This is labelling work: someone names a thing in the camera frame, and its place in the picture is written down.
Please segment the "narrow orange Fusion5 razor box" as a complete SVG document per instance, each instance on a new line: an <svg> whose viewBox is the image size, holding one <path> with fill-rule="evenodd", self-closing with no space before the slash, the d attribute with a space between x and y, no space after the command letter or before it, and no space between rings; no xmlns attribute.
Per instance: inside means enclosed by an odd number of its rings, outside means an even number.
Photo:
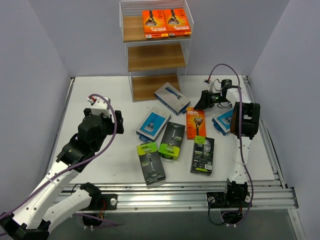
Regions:
<svg viewBox="0 0 320 240"><path fill-rule="evenodd" d="M206 137L205 112L195 110L193 107L186 108L186 138L194 140L196 136Z"/></svg>

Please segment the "blue Harry's box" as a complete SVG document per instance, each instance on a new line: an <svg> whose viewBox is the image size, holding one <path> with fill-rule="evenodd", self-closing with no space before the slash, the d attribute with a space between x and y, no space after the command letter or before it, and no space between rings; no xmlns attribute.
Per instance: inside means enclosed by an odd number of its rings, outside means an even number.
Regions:
<svg viewBox="0 0 320 240"><path fill-rule="evenodd" d="M230 133L232 115L233 115L233 109L229 111L225 111L224 113L218 114L212 118L213 126L223 136L226 136Z"/></svg>
<svg viewBox="0 0 320 240"><path fill-rule="evenodd" d="M136 129L139 139L144 143L155 142L170 118L167 110L154 106Z"/></svg>

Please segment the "grey blue razor box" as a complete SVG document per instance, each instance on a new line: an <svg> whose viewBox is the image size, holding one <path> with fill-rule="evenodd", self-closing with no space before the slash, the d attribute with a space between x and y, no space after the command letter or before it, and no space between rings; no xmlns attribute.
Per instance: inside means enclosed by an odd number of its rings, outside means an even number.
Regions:
<svg viewBox="0 0 320 240"><path fill-rule="evenodd" d="M185 114L190 100L169 82L154 92L154 96L174 114Z"/></svg>

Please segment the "large orange Fusion5 razor box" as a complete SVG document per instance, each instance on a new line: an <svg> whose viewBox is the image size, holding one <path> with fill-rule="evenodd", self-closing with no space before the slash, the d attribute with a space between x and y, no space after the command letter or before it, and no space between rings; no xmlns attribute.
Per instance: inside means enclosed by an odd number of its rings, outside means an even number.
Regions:
<svg viewBox="0 0 320 240"><path fill-rule="evenodd" d="M143 31L146 39L168 38L166 19L162 9L142 11Z"/></svg>

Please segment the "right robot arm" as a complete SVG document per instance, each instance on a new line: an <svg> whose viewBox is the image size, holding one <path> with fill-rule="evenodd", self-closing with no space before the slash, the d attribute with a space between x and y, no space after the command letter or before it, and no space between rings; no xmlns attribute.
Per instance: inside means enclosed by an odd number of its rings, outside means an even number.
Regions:
<svg viewBox="0 0 320 240"><path fill-rule="evenodd" d="M259 129L261 106L243 95L241 87L233 85L230 79L220 82L218 92L213 92L213 81L206 79L204 82L208 85L208 90L201 92L195 105L196 110L206 110L227 102L233 107L229 128L233 135L233 156L226 191L222 193L223 203L232 207L239 201L247 202L250 199L248 182L252 181L252 178L247 162L252 140Z"/></svg>

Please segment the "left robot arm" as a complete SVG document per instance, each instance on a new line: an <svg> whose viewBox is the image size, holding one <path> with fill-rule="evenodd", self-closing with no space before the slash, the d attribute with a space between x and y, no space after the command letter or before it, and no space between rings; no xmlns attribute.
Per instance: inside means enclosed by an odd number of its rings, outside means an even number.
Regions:
<svg viewBox="0 0 320 240"><path fill-rule="evenodd" d="M86 108L78 131L62 148L45 178L29 197L12 212L0 216L4 233L14 240L46 240L67 218L84 209L103 206L101 190L87 182L69 197L54 204L62 190L99 154L108 135L123 134L119 110Z"/></svg>

